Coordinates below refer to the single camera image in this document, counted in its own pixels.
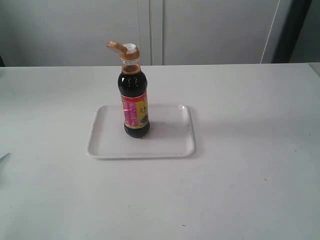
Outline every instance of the table surface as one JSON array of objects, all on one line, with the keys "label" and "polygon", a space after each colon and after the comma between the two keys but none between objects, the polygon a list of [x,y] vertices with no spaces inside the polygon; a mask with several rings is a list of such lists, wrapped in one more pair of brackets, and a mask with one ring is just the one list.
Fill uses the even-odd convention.
[{"label": "table surface", "polygon": [[120,104],[119,66],[0,69],[0,239],[319,239],[320,78],[308,64],[142,70],[150,104],[190,107],[192,156],[87,156],[96,110]]}]

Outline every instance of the soy sauce bottle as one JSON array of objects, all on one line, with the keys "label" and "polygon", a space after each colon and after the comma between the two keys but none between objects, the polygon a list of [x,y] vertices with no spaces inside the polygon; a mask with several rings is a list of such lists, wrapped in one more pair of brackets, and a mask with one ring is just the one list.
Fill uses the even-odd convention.
[{"label": "soy sauce bottle", "polygon": [[122,69],[118,78],[124,112],[124,130],[134,138],[141,138],[150,128],[148,116],[147,78],[141,71],[140,51],[132,43],[110,41],[107,45],[119,53]]}]

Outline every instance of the plastic tray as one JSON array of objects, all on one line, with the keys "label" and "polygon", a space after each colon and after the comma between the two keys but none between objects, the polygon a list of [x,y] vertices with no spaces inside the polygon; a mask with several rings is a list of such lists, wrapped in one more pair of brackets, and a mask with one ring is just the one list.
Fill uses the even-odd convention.
[{"label": "plastic tray", "polygon": [[95,159],[177,158],[191,155],[196,148],[190,111],[183,104],[148,106],[150,130],[133,138],[124,129],[122,107],[98,109],[87,153]]}]

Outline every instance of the white cabinet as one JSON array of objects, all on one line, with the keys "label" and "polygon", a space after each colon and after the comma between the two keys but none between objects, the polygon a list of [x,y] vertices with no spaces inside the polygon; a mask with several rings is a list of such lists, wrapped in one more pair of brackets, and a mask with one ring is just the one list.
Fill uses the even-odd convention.
[{"label": "white cabinet", "polygon": [[291,0],[3,0],[7,66],[119,65],[109,40],[143,65],[269,63]]}]

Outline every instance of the dark liquid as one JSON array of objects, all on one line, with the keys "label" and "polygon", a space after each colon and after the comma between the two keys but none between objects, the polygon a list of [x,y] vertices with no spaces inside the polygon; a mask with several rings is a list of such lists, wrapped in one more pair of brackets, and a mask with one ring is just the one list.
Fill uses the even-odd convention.
[{"label": "dark liquid", "polygon": [[[118,87],[120,93],[128,98],[135,98],[143,95],[147,90],[146,75],[139,71],[134,74],[126,74],[121,72],[118,78]],[[130,128],[124,125],[125,132],[134,138],[141,138],[147,134],[150,128],[150,123],[141,128]]]}]

